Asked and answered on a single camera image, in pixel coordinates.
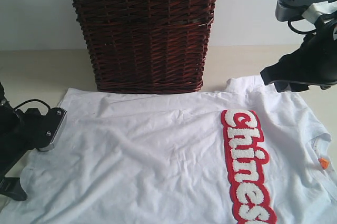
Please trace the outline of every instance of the orange tag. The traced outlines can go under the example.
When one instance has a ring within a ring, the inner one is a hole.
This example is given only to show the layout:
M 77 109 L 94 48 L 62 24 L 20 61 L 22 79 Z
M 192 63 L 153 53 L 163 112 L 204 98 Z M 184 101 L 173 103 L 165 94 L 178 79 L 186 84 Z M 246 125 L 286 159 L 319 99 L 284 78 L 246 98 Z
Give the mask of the orange tag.
M 330 162 L 325 158 L 319 158 L 318 160 L 319 160 L 323 170 L 326 170 L 328 168 Z

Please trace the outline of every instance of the wicker basket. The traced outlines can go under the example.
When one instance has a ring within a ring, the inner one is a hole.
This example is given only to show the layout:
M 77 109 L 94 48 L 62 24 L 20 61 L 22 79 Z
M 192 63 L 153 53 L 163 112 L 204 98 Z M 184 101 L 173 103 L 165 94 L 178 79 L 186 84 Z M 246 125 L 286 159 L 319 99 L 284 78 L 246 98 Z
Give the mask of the wicker basket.
M 97 89 L 200 90 L 215 0 L 73 0 Z

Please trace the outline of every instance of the white t-shirt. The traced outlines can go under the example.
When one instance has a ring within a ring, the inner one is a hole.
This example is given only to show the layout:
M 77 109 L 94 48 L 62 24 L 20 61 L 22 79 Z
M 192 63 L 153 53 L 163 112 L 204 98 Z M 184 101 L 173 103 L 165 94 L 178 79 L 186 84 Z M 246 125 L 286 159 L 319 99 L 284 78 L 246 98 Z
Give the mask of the white t-shirt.
M 331 141 L 296 93 L 260 77 L 224 92 L 69 89 L 56 148 L 32 151 L 0 223 L 337 223 Z

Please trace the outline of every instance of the red outline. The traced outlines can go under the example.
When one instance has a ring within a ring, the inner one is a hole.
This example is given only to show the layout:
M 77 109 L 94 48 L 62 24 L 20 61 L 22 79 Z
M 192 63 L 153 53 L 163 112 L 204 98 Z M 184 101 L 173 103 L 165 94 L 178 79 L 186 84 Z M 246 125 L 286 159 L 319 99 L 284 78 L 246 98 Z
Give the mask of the red outline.
M 239 215 L 239 209 L 240 209 L 240 206 L 242 205 L 242 203 L 239 202 L 239 200 L 237 199 L 237 196 L 236 196 L 236 190 L 238 188 L 238 186 L 240 185 L 240 183 L 236 182 L 235 179 L 234 179 L 234 176 L 237 172 L 234 172 L 233 170 L 233 159 L 232 159 L 232 155 L 231 155 L 231 147 L 229 145 L 229 138 L 228 138 L 228 135 L 227 135 L 227 129 L 228 128 L 233 128 L 232 126 L 228 125 L 226 120 L 225 120 L 225 115 L 227 113 L 228 110 L 225 110 L 221 113 L 221 122 L 224 126 L 223 128 L 223 136 L 224 136 L 224 148 L 225 148 L 225 159 L 226 159 L 226 166 L 227 166 L 227 170 L 228 170 L 228 180 L 231 184 L 231 187 L 230 187 L 230 196 L 231 196 L 231 199 L 233 201 L 233 216 L 234 218 L 238 221 L 238 224 L 244 224 L 246 223 L 248 220 L 245 220 L 243 218 L 240 217 Z M 249 162 L 251 160 L 254 160 L 256 162 L 256 170 L 259 174 L 259 179 L 257 181 L 250 181 L 250 180 L 244 180 L 243 182 L 250 182 L 250 183 L 253 183 L 255 185 L 257 185 L 260 190 L 263 192 L 263 195 L 264 195 L 264 201 L 259 205 L 261 207 L 263 207 L 268 213 L 269 213 L 269 219 L 268 220 L 265 220 L 264 222 L 265 223 L 269 223 L 269 224 L 275 224 L 276 223 L 276 220 L 277 220 L 277 217 L 276 217 L 276 214 L 274 212 L 274 210 L 269 206 L 270 204 L 270 195 L 266 189 L 266 187 L 264 186 L 264 174 L 263 174 L 263 167 L 262 165 L 266 164 L 269 162 L 269 154 L 266 152 L 266 150 L 264 150 L 263 148 L 261 147 L 258 147 L 257 146 L 257 143 L 258 142 L 263 142 L 264 141 L 264 135 L 263 135 L 263 132 L 262 132 L 262 129 L 261 129 L 261 124 L 260 124 L 260 120 L 259 118 L 257 117 L 256 113 L 254 111 L 250 111 L 251 113 L 253 113 L 253 115 L 255 116 L 256 118 L 256 121 L 257 121 L 257 129 L 259 130 L 260 132 L 260 137 L 257 138 L 257 137 L 252 137 L 253 139 L 253 143 L 251 145 L 241 145 L 241 146 L 238 146 L 237 149 L 248 149 L 248 148 L 253 148 L 254 149 L 254 152 L 256 150 L 261 150 L 263 151 L 264 155 L 265 155 L 265 159 L 258 159 L 257 157 L 254 157 L 253 159 L 251 158 L 238 158 L 237 160 L 239 160 L 240 162 Z M 236 113 L 234 115 L 234 118 L 233 118 L 235 124 L 236 124 L 236 129 L 248 129 L 249 127 L 245 124 L 245 122 L 249 122 L 250 121 L 250 118 L 247 114 L 245 113 Z M 252 202 L 250 202 L 249 198 L 247 198 L 249 204 L 249 208 L 251 209 L 255 204 L 253 204 Z

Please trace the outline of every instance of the beige table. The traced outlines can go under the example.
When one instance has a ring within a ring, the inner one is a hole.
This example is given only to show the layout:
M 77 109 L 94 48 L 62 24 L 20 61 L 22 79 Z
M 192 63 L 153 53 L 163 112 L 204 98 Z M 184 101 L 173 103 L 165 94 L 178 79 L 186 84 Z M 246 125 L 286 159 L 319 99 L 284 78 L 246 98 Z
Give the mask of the beige table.
M 223 90 L 229 78 L 257 75 L 298 46 L 210 47 L 204 72 L 202 91 Z M 0 52 L 0 81 L 12 106 L 38 98 L 56 106 L 69 87 L 95 91 L 94 75 L 86 50 Z M 337 86 L 327 91 L 312 87 L 302 93 L 316 116 L 337 138 Z M 329 148 L 333 164 L 337 165 L 337 142 Z M 18 176 L 26 156 L 8 173 Z M 0 209 L 5 202 L 0 197 Z

